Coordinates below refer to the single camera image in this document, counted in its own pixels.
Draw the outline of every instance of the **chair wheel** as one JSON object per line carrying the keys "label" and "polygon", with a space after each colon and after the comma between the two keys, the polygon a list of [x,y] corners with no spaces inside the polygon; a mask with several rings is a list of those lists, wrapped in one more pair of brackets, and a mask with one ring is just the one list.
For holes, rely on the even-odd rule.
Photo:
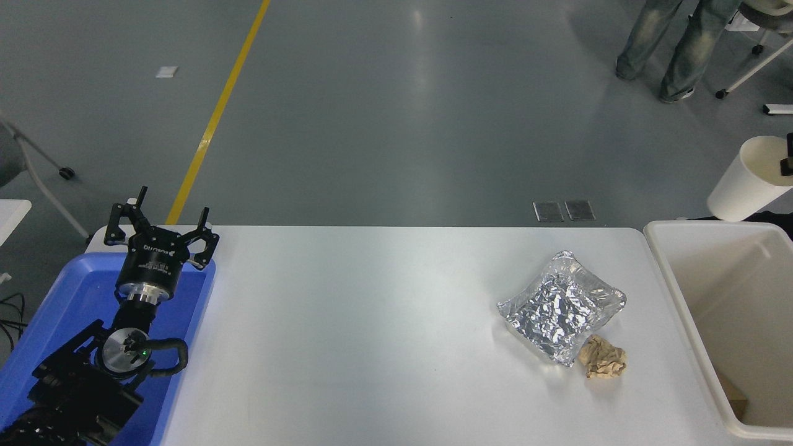
{"label": "chair wheel", "polygon": [[63,179],[73,179],[75,177],[75,171],[73,171],[71,167],[61,167],[58,173]]}

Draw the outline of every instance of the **blue tray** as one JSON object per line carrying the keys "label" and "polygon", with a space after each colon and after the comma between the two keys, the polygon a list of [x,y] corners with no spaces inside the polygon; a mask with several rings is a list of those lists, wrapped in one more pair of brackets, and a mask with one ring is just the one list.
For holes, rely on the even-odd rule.
{"label": "blue tray", "polygon": [[[102,319],[105,328],[110,327],[118,311],[113,290],[125,257],[123,253],[83,254],[60,272],[0,371],[0,430],[33,405],[28,400],[28,392],[36,383],[31,373],[44,358],[96,319]],[[159,306],[149,335],[154,339],[180,337],[191,345],[214,275],[214,262],[203,271],[185,265],[174,298]],[[152,359],[157,367],[177,363],[176,353],[172,351],[153,352]],[[181,376],[182,373],[170,378],[146,379],[137,388],[144,403],[110,444],[159,444]]]}

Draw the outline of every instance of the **aluminum foil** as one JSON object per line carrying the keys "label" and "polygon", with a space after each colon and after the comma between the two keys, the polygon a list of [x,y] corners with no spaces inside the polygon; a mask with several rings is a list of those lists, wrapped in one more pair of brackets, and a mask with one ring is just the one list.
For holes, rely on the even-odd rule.
{"label": "aluminum foil", "polygon": [[520,294],[496,304],[509,327],[571,367],[587,338],[625,306],[625,294],[581,266],[570,251],[551,259]]}

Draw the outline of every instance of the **jeans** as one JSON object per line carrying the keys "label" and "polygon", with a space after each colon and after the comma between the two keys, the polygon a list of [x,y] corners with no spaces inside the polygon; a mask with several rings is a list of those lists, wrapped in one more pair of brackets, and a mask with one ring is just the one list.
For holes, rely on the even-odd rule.
{"label": "jeans", "polygon": [[[664,36],[682,0],[647,0],[617,58],[617,76],[633,79]],[[700,0],[661,81],[659,97],[675,101],[702,78],[711,53],[741,0]]]}

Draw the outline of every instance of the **white cylinder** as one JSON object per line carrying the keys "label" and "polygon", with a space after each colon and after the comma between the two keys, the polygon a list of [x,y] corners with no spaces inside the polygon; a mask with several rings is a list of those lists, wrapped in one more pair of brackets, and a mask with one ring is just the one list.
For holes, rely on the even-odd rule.
{"label": "white cylinder", "polygon": [[787,158],[787,141],[777,136],[747,140],[707,198],[718,218],[741,221],[793,188],[793,176],[782,176],[780,160]]}

